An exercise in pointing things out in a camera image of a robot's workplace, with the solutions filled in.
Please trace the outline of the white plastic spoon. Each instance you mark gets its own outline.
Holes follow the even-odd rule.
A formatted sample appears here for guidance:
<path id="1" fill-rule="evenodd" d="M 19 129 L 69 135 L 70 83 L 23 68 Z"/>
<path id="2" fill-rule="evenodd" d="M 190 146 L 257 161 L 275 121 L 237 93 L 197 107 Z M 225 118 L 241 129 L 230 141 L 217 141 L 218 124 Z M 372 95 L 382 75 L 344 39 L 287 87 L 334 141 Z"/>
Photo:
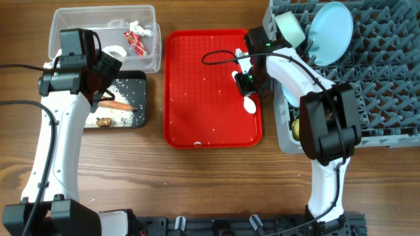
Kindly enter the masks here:
<path id="1" fill-rule="evenodd" d="M 250 92 L 249 89 L 247 88 L 249 83 L 245 81 L 245 75 L 237 71 L 233 71 L 232 78 L 234 79 L 240 94 L 243 96 L 244 109 L 249 114 L 255 114 L 257 111 L 257 107 L 254 101 L 250 98 L 250 96 L 252 95 L 252 92 Z"/>

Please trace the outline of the orange carrot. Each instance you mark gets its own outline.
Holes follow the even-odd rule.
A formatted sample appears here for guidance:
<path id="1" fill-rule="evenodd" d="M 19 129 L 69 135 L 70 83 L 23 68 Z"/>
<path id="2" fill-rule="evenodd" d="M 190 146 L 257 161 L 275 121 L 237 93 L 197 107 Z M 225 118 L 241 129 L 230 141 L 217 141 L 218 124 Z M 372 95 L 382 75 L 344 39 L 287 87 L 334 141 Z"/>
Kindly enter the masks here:
<path id="1" fill-rule="evenodd" d="M 122 111 L 135 111 L 136 108 L 129 104 L 124 104 L 121 102 L 116 102 L 115 100 L 105 100 L 98 103 L 99 107 L 117 109 Z"/>

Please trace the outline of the brown food scrap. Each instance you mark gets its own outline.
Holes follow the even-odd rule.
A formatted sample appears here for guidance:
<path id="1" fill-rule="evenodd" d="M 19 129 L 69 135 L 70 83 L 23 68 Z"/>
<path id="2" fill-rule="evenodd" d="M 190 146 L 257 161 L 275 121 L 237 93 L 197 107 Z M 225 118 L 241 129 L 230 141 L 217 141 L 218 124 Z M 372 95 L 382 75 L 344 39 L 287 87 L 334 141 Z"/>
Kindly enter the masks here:
<path id="1" fill-rule="evenodd" d="M 109 117 L 98 118 L 96 120 L 96 125 L 98 127 L 110 127 L 112 125 L 112 118 L 109 118 Z"/>

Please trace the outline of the light blue bowl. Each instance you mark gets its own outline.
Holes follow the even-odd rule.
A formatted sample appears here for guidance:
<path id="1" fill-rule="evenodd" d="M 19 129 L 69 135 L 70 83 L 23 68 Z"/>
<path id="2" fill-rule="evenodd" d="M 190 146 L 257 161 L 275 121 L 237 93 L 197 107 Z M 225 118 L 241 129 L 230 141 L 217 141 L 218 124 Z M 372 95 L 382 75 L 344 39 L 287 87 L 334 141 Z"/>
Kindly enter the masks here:
<path id="1" fill-rule="evenodd" d="M 283 95 L 287 101 L 295 108 L 300 107 L 300 97 L 302 96 L 301 88 L 296 83 L 283 83 Z"/>

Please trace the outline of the red snack wrapper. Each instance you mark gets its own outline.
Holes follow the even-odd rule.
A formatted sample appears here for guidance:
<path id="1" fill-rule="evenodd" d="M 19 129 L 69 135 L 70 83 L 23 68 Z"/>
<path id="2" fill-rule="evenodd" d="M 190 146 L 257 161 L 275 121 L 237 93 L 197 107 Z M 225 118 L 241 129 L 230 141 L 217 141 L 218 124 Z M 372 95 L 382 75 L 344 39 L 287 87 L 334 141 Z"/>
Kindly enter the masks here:
<path id="1" fill-rule="evenodd" d="M 134 50 L 137 56 L 147 56 L 148 52 L 146 47 L 142 44 L 140 36 L 135 34 L 132 31 L 126 31 L 123 33 L 124 38 L 126 38 L 128 44 Z"/>

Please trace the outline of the yellow cup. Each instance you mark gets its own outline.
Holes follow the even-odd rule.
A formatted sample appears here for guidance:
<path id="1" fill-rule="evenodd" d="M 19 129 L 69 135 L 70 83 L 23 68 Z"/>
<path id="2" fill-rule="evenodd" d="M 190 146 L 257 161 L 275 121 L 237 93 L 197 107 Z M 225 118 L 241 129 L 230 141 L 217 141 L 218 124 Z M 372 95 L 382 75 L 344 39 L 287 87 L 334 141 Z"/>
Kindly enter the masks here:
<path id="1" fill-rule="evenodd" d="M 296 141 L 299 141 L 300 140 L 300 138 L 299 138 L 299 119 L 296 119 L 292 122 L 291 131 L 292 131 L 293 138 Z"/>

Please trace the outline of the white tissue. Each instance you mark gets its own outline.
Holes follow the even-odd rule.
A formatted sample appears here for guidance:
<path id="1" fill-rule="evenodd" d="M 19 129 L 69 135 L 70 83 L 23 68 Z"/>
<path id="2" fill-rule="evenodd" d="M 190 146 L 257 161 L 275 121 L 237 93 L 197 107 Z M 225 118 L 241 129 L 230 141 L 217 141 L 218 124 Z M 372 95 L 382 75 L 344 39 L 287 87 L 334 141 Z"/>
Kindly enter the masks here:
<path id="1" fill-rule="evenodd" d="M 138 21 L 129 23 L 129 30 L 139 36 L 153 36 L 153 31 L 150 29 L 144 29 L 142 26 L 140 26 Z"/>

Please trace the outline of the pale green bowl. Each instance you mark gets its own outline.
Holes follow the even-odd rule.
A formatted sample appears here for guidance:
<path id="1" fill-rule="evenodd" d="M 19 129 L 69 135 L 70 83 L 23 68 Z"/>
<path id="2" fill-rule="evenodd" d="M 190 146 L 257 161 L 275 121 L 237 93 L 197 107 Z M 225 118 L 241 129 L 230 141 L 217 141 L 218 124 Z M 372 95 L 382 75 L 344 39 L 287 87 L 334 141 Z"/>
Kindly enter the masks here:
<path id="1" fill-rule="evenodd" d="M 281 35 L 292 48 L 297 48 L 305 40 L 305 33 L 292 12 L 277 15 L 274 19 Z"/>

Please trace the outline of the light blue plate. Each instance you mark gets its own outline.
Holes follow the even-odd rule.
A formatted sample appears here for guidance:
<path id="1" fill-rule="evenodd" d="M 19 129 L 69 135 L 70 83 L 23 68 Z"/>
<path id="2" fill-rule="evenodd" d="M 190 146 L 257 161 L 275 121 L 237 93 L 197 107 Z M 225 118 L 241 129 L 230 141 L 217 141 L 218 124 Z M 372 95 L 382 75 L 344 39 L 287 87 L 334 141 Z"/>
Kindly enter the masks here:
<path id="1" fill-rule="evenodd" d="M 315 56 L 317 66 L 328 66 L 340 59 L 350 45 L 353 17 L 340 2 L 323 6 L 310 25 L 308 42 L 312 43 L 309 57 Z"/>

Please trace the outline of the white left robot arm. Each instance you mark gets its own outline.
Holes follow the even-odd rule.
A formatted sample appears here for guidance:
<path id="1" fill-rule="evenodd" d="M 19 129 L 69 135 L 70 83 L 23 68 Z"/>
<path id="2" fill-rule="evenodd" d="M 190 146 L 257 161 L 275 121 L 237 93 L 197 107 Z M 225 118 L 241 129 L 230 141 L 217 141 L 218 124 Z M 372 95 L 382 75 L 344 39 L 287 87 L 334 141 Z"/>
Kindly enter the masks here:
<path id="1" fill-rule="evenodd" d="M 11 235 L 141 235 L 131 209 L 95 212 L 79 202 L 77 170 L 85 122 L 99 103 L 114 100 L 109 86 L 121 62 L 102 51 L 89 29 L 60 32 L 61 55 L 38 81 L 43 118 L 31 176 L 2 223 Z"/>

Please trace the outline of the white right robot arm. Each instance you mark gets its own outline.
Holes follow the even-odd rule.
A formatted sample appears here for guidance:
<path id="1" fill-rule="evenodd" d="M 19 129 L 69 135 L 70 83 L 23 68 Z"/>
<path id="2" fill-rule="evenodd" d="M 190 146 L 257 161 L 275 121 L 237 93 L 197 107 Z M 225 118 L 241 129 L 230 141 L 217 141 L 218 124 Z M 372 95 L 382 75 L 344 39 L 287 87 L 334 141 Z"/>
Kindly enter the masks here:
<path id="1" fill-rule="evenodd" d="M 262 27 L 249 30 L 243 40 L 246 50 L 233 53 L 241 67 L 233 76 L 240 94 L 261 95 L 276 81 L 298 101 L 301 147 L 312 165 L 308 215 L 319 224 L 338 220 L 344 214 L 345 171 L 361 141 L 354 89 L 322 77 L 291 43 L 270 41 Z"/>

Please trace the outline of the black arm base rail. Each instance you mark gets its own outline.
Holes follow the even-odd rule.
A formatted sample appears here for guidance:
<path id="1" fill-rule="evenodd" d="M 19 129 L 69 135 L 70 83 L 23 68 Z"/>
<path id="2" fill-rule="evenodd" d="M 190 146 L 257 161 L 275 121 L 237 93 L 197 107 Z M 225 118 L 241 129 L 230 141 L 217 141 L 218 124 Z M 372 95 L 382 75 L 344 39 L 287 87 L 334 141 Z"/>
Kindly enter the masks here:
<path id="1" fill-rule="evenodd" d="M 176 218 L 138 217 L 141 235 L 162 236 L 218 236 L 218 235 L 334 235 L 367 236 L 363 214 L 344 213 L 330 222 L 314 222 L 304 214 L 290 214 L 262 218 L 256 214 L 248 218 Z"/>

